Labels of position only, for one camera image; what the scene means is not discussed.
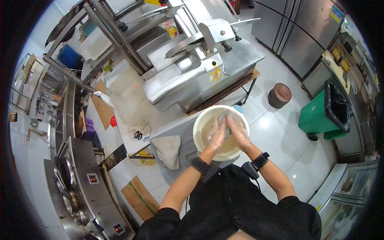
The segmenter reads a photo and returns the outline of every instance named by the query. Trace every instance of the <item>black shirt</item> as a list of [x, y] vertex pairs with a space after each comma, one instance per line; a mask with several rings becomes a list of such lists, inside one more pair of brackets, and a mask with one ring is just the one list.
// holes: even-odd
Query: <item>black shirt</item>
[[231, 164], [190, 195], [190, 210], [180, 220], [176, 210], [160, 209], [141, 226], [136, 239], [227, 239], [238, 229], [256, 240], [320, 239], [316, 209], [289, 196], [269, 201], [247, 174]]

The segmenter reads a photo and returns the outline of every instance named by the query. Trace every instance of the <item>cooking oil bottle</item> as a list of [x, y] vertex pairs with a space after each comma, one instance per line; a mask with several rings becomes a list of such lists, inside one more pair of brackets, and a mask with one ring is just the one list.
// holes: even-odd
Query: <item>cooking oil bottle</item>
[[163, 26], [165, 27], [164, 29], [172, 36], [172, 37], [176, 37], [177, 35], [179, 35], [179, 32], [177, 30], [177, 28], [173, 25], [170, 25], [169, 23], [163, 23]]

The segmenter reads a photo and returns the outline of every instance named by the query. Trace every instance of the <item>wooden stool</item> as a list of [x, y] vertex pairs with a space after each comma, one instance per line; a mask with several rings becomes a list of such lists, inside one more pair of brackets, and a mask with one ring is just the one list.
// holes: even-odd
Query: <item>wooden stool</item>
[[275, 84], [268, 94], [268, 102], [274, 108], [282, 108], [291, 98], [291, 90], [283, 83]]

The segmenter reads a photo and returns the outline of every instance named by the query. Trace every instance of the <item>hand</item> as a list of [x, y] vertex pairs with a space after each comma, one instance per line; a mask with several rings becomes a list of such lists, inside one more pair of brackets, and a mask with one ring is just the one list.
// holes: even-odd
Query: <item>hand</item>
[[233, 114], [227, 116], [227, 125], [232, 131], [232, 135], [237, 142], [237, 147], [245, 152], [251, 145], [248, 134], [244, 131], [239, 119]]
[[221, 120], [220, 126], [218, 125], [218, 117], [215, 118], [215, 121], [212, 125], [212, 129], [208, 134], [208, 147], [214, 149], [215, 152], [217, 152], [223, 145], [226, 127], [227, 121], [225, 118]]

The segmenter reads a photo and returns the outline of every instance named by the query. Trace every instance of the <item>person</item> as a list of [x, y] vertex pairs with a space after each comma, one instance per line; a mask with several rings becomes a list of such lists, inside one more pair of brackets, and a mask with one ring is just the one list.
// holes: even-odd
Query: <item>person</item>
[[[261, 150], [250, 142], [238, 119], [229, 115], [219, 124], [215, 119], [209, 145], [200, 154], [200, 161], [211, 163], [225, 140], [227, 126], [250, 160], [260, 159]], [[258, 171], [275, 191], [277, 205], [236, 165], [220, 169], [206, 183], [200, 181], [201, 172], [191, 166], [172, 184], [160, 209], [143, 223], [136, 239], [320, 239], [317, 210], [301, 202], [284, 172], [271, 160], [265, 161]], [[189, 195], [190, 210], [180, 220]]]

